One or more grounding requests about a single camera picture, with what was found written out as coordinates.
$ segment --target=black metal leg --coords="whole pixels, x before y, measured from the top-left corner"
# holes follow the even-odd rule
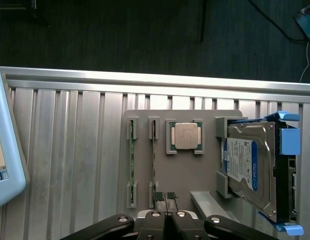
[[[200,25],[200,42],[201,43],[204,41],[204,36],[205,36],[207,1],[208,0],[202,0],[202,14],[201,14],[201,25]]]

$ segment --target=white sticker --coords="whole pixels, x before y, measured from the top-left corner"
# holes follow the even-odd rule
[[[252,140],[227,138],[224,143],[224,167],[227,175],[250,189],[258,189],[257,144]]]

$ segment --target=gray plastic slot holder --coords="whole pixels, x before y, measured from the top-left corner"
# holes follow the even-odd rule
[[[193,119],[194,123],[202,123],[200,130],[200,144],[201,150],[194,150],[194,154],[204,154],[205,153],[205,127],[203,119]]]
[[[129,182],[126,186],[127,192],[127,208],[135,209],[137,207],[137,182],[134,182],[133,185],[133,202],[131,202],[131,183]]]
[[[177,154],[176,150],[171,150],[172,133],[171,124],[176,122],[176,119],[166,119],[166,154]]]
[[[153,139],[153,121],[155,121],[155,139],[160,138],[160,117],[150,116],[149,118],[149,139]]]
[[[219,171],[216,171],[216,190],[225,199],[233,199],[237,197],[229,192],[229,177]]]
[[[157,192],[159,192],[159,182],[156,181],[155,182],[155,188],[157,189]],[[153,182],[150,181],[149,182],[149,208],[153,209],[154,205],[153,205]]]
[[[227,127],[229,120],[248,119],[244,116],[217,116],[216,118],[216,137],[226,139],[228,136]]]
[[[136,140],[137,136],[137,121],[138,117],[128,117],[127,118],[127,131],[126,131],[126,138],[129,140],[131,137],[131,129],[130,129],[130,122],[133,122],[133,139]]]

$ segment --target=hard drive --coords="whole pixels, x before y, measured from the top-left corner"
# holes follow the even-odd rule
[[[233,123],[223,142],[222,171],[231,190],[273,222],[294,222],[295,156],[280,155],[285,122]]]

